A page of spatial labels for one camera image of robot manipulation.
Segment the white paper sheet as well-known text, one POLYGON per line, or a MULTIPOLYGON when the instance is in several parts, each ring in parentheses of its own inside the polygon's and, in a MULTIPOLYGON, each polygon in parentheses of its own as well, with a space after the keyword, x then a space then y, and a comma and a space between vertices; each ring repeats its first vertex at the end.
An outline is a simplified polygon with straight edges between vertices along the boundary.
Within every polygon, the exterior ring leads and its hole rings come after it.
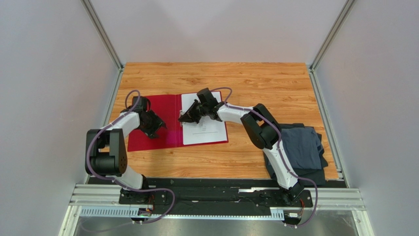
MULTIPOLYGON (((211 92, 219 102, 222 98, 220 91, 211 92)), ((181 111, 184 113, 191 107, 195 100, 199 101, 197 94, 181 94, 181 111)), ((212 120, 210 117, 202 117, 199 123, 182 122, 182 144, 184 146, 227 143, 227 128, 225 122, 212 120)))

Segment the red plastic folder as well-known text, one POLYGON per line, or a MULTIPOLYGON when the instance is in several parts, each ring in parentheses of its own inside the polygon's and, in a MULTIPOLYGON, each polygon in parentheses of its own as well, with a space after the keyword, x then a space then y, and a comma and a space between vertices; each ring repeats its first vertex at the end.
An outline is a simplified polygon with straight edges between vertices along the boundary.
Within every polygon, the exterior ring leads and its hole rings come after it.
POLYGON ((203 117, 198 123, 179 122, 198 96, 194 93, 141 98, 141 125, 128 136, 129 152, 228 142, 224 122, 203 117))

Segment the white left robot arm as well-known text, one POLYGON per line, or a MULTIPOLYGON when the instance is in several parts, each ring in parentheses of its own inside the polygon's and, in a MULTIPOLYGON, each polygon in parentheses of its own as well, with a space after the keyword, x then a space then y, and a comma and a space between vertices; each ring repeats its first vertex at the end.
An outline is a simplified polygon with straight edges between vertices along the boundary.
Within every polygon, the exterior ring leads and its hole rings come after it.
POLYGON ((99 179, 115 181, 126 190, 149 189, 147 178, 128 165, 125 138, 140 130, 149 139, 158 138, 157 132, 165 122, 151 110, 148 98, 133 98, 133 104, 122 110, 110 124, 87 132, 85 170, 99 179))

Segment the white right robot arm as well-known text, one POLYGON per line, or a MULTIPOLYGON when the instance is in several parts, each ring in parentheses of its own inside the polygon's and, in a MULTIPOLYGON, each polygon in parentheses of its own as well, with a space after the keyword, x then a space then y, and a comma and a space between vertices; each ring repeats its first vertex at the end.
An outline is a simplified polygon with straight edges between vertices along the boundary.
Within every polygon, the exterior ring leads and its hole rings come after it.
POLYGON ((217 122, 241 124, 252 144, 268 158, 278 185, 295 200, 304 190, 285 152, 281 127, 269 110, 261 103, 253 107, 232 105, 222 101, 213 91, 204 88, 197 93, 180 96, 181 111, 178 121, 198 124, 204 118, 217 122))

